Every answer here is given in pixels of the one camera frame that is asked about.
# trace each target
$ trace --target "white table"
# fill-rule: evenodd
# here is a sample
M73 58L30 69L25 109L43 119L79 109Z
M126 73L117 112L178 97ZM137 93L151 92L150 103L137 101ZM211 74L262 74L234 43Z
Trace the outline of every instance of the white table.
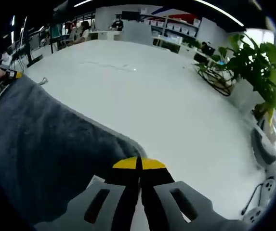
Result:
M43 87L57 100L137 141L226 218L240 218L264 178L240 114L196 74L188 58L141 44L93 40L42 59L26 74L35 82L46 77Z

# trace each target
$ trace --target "ceiling light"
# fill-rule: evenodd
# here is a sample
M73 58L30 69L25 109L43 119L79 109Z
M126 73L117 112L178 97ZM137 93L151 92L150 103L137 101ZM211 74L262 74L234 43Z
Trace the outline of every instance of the ceiling light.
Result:
M80 6L80 5L85 4L85 3L89 2L89 1L92 1L92 0L86 0L86 1L80 2L77 5L74 5L74 7Z
M240 26L244 26L244 24L242 24L240 21L238 21L235 17L233 17L232 15L230 15L229 13L223 11L222 9L218 8L217 6L214 6L206 1L203 1L203 0L194 0L194 1L197 1L197 2L200 2L202 4L205 4L209 7L212 7L213 9L219 11L220 13L223 13L225 16L228 16L229 18L231 18L234 22L236 22L237 24L239 24Z
M13 31L11 32L11 36L12 36L12 44L13 44L13 42L14 42L14 40L13 40Z
M14 25L14 16L13 16L13 19L12 19L12 26Z

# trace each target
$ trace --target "computer monitor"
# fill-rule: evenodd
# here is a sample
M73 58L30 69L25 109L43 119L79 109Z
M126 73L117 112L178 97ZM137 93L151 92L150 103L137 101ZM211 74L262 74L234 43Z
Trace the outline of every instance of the computer monitor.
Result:
M210 47L208 45L205 45L202 49L202 52L208 56L212 56L215 52L215 49L213 47Z
M135 11L122 11L122 19L128 21L140 21L140 12Z

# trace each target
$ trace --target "white chair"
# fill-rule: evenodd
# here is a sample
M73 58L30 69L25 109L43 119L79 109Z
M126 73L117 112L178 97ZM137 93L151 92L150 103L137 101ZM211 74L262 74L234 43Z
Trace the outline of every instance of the white chair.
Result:
M150 25L138 22L124 22L123 32L120 35L122 41L153 45L152 28Z

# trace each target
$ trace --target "gray towel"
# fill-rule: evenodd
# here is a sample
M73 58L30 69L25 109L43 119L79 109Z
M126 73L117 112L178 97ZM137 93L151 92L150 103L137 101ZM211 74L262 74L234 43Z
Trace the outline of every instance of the gray towel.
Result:
M93 175L145 156L133 140L79 115L26 76L0 96L0 184L31 224L65 213Z

